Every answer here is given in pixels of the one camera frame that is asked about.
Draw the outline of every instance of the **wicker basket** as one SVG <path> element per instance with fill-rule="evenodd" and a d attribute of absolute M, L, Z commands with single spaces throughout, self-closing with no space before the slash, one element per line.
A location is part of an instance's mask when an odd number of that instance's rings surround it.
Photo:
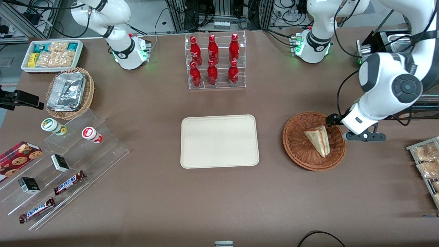
<path fill-rule="evenodd" d="M 85 111 L 87 111 L 87 109 L 91 105 L 91 102 L 93 101 L 94 82 L 93 82 L 93 78 L 91 78 L 90 74 L 85 69 L 74 68 L 74 69 L 69 69 L 69 70 L 63 71 L 60 74 L 73 73 L 73 72 L 81 72 L 81 73 L 84 73 L 87 76 L 87 81 L 86 81 L 86 85 L 85 85 L 85 89 L 84 89 L 84 96 L 83 96 L 82 106 L 76 112 L 56 112 L 56 111 L 49 110 L 46 107 L 47 112 L 52 117 L 61 118 L 61 119 L 64 119 L 64 120 L 71 120 L 74 117 L 76 117 L 76 116 L 84 113 Z M 52 91 L 52 87 L 54 85 L 55 79 L 56 79 L 56 77 L 52 80 L 52 83 L 49 86 L 49 90 L 47 90 L 46 102 L 47 102 L 47 100 L 49 100 L 49 95 L 50 95 L 50 92 Z"/>
<path fill-rule="evenodd" d="M 339 126 L 327 127 L 329 154 L 323 158 L 305 136 L 304 131 L 325 125 L 326 116 L 316 112 L 296 114 L 285 125 L 282 134 L 285 150 L 299 166 L 311 171 L 334 168 L 345 156 L 346 142 Z"/>

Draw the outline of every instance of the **clear acrylic bottle rack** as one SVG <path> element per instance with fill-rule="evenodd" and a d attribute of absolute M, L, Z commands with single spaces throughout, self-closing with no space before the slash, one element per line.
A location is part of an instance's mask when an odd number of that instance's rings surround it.
<path fill-rule="evenodd" d="M 238 84 L 234 87 L 229 85 L 229 46 L 232 41 L 232 34 L 236 33 L 238 35 L 238 43 L 239 43 L 239 59 L 237 60 L 237 67 L 239 69 L 238 74 Z M 216 43 L 218 44 L 219 49 L 219 63 L 216 65 L 218 69 L 218 83 L 213 86 L 208 81 L 207 68 L 209 67 L 209 54 L 207 51 L 207 47 L 209 46 L 209 35 L 214 34 Z M 191 75 L 189 73 L 190 66 L 189 63 L 192 61 L 191 57 L 191 43 L 189 42 L 189 38 L 191 36 L 195 36 L 197 38 L 197 43 L 201 49 L 201 58 L 203 59 L 203 64 L 198 66 L 198 69 L 201 73 L 201 87 L 194 87 Z M 186 69 L 187 69 L 187 81 L 189 85 L 189 89 L 231 89 L 231 88 L 243 88 L 247 85 L 247 77 L 246 77 L 246 40 L 245 40 L 245 32 L 218 32 L 218 33 L 192 33 L 186 34 L 185 42 L 184 42 L 184 51 L 186 55 Z"/>

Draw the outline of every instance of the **cookie box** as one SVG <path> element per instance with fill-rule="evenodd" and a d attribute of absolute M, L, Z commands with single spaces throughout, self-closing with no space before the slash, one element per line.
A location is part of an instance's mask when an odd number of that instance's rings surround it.
<path fill-rule="evenodd" d="M 42 68 L 42 67 L 29 67 L 28 62 L 31 57 L 31 54 L 34 52 L 35 46 L 39 44 L 46 44 L 51 42 L 68 42 L 68 43 L 77 43 L 78 46 L 76 47 L 75 56 L 73 57 L 73 62 L 70 67 L 52 67 L 52 68 Z M 79 58 L 81 57 L 81 52 L 83 48 L 83 43 L 79 40 L 39 40 L 39 41 L 32 41 L 29 44 L 28 50 L 26 52 L 25 58 L 23 59 L 22 63 L 22 70 L 27 73 L 58 73 L 61 71 L 66 71 L 69 69 L 74 69 L 77 67 L 79 63 Z"/>
<path fill-rule="evenodd" d="M 27 142 L 20 142 L 0 155 L 0 182 L 10 177 L 41 154 L 43 152 L 40 147 Z"/>

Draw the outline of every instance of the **coca-cola bottle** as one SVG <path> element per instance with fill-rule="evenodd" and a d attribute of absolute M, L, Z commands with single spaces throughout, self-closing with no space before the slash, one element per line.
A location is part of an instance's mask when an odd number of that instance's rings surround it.
<path fill-rule="evenodd" d="M 232 62 L 234 59 L 238 60 L 239 58 L 239 43 L 238 43 L 238 35 L 232 34 L 232 42 L 229 46 L 229 60 Z"/>
<path fill-rule="evenodd" d="M 209 60 L 209 67 L 207 68 L 207 74 L 209 76 L 209 83 L 215 86 L 218 81 L 218 70 L 216 69 L 215 62 L 213 61 L 213 59 Z"/>
<path fill-rule="evenodd" d="M 236 60 L 232 60 L 232 62 L 230 62 L 229 68 L 229 85 L 231 87 L 234 87 L 238 84 L 238 73 L 239 70 L 236 67 Z"/>
<path fill-rule="evenodd" d="M 209 59 L 212 59 L 215 64 L 220 62 L 220 55 L 218 52 L 218 44 L 215 41 L 215 35 L 209 35 L 209 46 L 207 47 L 209 52 Z"/>
<path fill-rule="evenodd" d="M 196 62 L 198 66 L 201 66 L 203 64 L 203 59 L 201 58 L 201 49 L 200 46 L 197 44 L 197 39 L 195 38 L 195 36 L 192 36 L 189 40 L 191 41 L 192 60 Z"/>
<path fill-rule="evenodd" d="M 189 73 L 191 74 L 191 80 L 194 87 L 201 87 L 201 74 L 200 70 L 198 70 L 197 65 L 194 61 L 191 61 L 190 64 L 191 69 Z"/>

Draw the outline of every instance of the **tabletop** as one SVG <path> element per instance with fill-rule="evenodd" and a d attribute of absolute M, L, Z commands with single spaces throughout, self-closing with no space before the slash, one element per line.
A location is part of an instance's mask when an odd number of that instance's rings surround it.
<path fill-rule="evenodd" d="M 371 30 L 338 33 L 353 52 Z M 282 247 L 312 230 L 330 232 L 346 246 L 437 246 L 438 219 L 421 217 L 437 210 L 405 147 L 437 136 L 439 121 L 408 127 L 382 121 L 385 142 L 348 142 L 334 169 L 307 171 L 286 154 L 283 127 L 303 111 L 335 113 L 337 89 L 358 68 L 356 58 L 335 44 L 322 62 L 307 64 L 261 31 L 246 36 L 247 87 L 209 92 L 187 87 L 184 35 L 160 36 L 150 63 L 132 71 L 115 63 L 104 39 L 82 40 L 81 67 L 95 83 L 91 108 L 131 152 L 37 231 L 0 205 L 0 246 L 206 247 L 233 240 L 240 247 Z M 18 89 L 45 102 L 53 77 L 23 73 Z M 341 108 L 361 95 L 354 76 L 341 91 Z M 181 167 L 184 118 L 238 114 L 256 119 L 258 165 Z M 49 133 L 40 123 L 48 116 L 28 107 L 8 112 L 0 152 L 20 141 L 42 142 Z M 313 235 L 303 246 L 317 243 L 337 244 Z"/>

